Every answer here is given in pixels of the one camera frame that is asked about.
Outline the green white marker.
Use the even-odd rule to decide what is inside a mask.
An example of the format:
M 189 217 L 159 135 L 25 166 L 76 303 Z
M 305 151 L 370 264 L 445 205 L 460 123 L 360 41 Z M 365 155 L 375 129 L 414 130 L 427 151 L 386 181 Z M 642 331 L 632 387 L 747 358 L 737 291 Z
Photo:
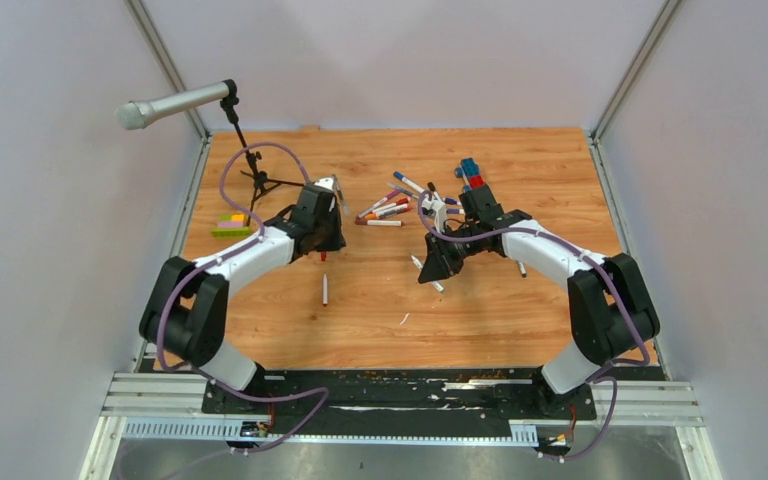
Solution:
M 415 265 L 415 267 L 419 271 L 421 271 L 424 267 L 424 264 L 422 263 L 422 261 L 413 254 L 410 254 L 409 257 L 412 263 Z M 443 293 L 445 291 L 444 287 L 439 281 L 430 281 L 429 284 L 432 285 L 438 293 Z

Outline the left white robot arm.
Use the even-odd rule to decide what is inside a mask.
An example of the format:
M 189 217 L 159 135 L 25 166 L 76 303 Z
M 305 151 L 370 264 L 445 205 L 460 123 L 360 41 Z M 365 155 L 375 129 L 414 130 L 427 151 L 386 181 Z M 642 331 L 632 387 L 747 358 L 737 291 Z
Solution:
M 345 247 L 334 177 L 304 186 L 295 204 L 266 221 L 252 239 L 188 261 L 161 267 L 139 324 L 139 334 L 227 385 L 228 400 L 243 413 L 258 411 L 266 386 L 262 368 L 225 338 L 228 305 L 243 287 L 311 252 Z

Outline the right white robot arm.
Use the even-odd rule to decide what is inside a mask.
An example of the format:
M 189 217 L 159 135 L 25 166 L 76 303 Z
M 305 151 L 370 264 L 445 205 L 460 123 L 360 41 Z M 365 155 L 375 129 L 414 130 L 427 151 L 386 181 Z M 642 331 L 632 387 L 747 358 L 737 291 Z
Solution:
M 426 260 L 418 280 L 439 282 L 461 272 L 467 258 L 485 252 L 524 264 L 568 296 L 571 342 L 539 368 L 531 403 L 544 417 L 556 417 L 571 403 L 573 390 L 593 379 L 625 353 L 651 357 L 646 342 L 661 330 L 660 320 L 636 260 L 626 253 L 606 256 L 552 233 L 522 210 L 505 210 L 486 186 L 459 197 L 464 219 L 447 224 L 447 205 L 426 190 L 419 197 L 426 228 Z

